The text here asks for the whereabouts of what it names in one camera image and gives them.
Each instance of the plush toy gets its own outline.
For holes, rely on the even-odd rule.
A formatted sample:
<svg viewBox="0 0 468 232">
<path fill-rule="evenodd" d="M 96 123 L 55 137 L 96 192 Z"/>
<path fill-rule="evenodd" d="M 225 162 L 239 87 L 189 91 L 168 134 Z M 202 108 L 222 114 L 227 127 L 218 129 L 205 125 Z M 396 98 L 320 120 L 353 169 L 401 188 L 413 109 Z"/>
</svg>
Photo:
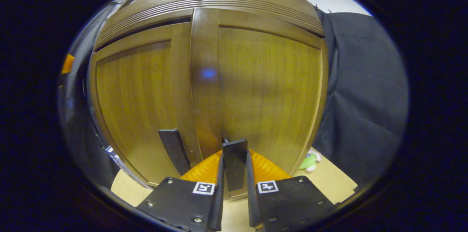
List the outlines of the plush toy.
<svg viewBox="0 0 468 232">
<path fill-rule="evenodd" d="M 306 158 L 302 162 L 302 164 L 299 166 L 299 169 L 306 169 L 308 172 L 312 172 L 313 170 L 316 169 L 316 162 L 321 161 L 321 154 L 309 149 L 309 152 L 307 152 Z"/>
</svg>

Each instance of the black cloth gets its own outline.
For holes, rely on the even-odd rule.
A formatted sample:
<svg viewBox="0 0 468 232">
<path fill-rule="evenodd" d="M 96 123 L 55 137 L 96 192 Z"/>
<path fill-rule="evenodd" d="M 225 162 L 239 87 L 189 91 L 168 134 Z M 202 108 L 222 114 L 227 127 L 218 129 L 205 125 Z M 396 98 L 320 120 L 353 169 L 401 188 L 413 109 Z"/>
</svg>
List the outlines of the black cloth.
<svg viewBox="0 0 468 232">
<path fill-rule="evenodd" d="M 97 33 L 115 5 L 105 7 L 90 20 L 70 47 L 68 52 L 75 60 L 58 97 L 60 121 L 73 160 L 89 180 L 109 189 L 119 167 L 103 150 L 105 144 L 98 138 L 89 112 L 85 81 Z"/>
<path fill-rule="evenodd" d="M 408 112 L 408 83 L 391 38 L 371 16 L 318 10 L 329 51 L 325 109 L 313 147 L 358 185 L 396 154 Z"/>
</svg>

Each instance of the book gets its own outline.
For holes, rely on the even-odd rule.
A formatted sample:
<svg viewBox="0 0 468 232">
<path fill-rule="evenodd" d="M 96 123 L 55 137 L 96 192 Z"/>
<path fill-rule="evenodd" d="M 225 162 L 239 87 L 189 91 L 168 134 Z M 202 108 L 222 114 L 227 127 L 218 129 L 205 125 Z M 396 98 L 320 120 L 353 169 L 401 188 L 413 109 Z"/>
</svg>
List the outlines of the book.
<svg viewBox="0 0 468 232">
<path fill-rule="evenodd" d="M 132 171 L 130 171 L 130 169 L 124 164 L 124 162 L 122 162 L 122 160 L 116 154 L 115 150 L 112 147 L 107 147 L 106 152 L 109 154 L 110 158 L 115 162 L 115 164 L 117 164 L 128 176 L 130 176 L 130 178 L 132 178 L 139 185 L 148 189 L 152 189 L 147 184 L 145 184 L 145 182 L 140 180 L 140 178 L 138 178 Z"/>
</svg>

